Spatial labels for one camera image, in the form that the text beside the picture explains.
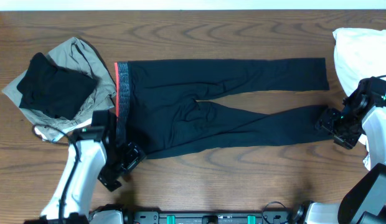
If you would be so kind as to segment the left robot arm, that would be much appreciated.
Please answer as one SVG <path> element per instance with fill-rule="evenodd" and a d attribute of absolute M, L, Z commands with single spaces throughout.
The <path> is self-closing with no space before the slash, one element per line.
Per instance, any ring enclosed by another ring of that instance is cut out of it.
<path fill-rule="evenodd" d="M 68 159 L 59 184 L 40 217 L 25 223 L 136 223 L 133 212 L 121 205 L 105 205 L 90 212 L 99 180 L 108 190 L 121 186 L 118 177 L 129 174 L 145 157 L 133 142 L 117 147 L 115 128 L 76 129 L 68 139 Z"/>

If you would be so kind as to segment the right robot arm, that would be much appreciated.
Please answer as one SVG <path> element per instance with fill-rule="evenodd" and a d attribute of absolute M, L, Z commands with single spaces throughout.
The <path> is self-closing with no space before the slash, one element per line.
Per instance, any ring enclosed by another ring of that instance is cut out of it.
<path fill-rule="evenodd" d="M 311 203 L 304 223 L 386 223 L 386 97 L 363 118 L 370 171 L 341 203 Z"/>

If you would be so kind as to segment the black leggings red waistband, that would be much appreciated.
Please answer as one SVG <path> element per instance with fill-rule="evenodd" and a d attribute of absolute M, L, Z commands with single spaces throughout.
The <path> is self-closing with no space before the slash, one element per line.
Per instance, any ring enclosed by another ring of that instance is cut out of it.
<path fill-rule="evenodd" d="M 215 103 L 253 91 L 326 91 L 323 58 L 129 61 L 116 71 L 126 136 L 150 159 L 329 139 L 315 128 L 324 105 L 262 114 Z"/>

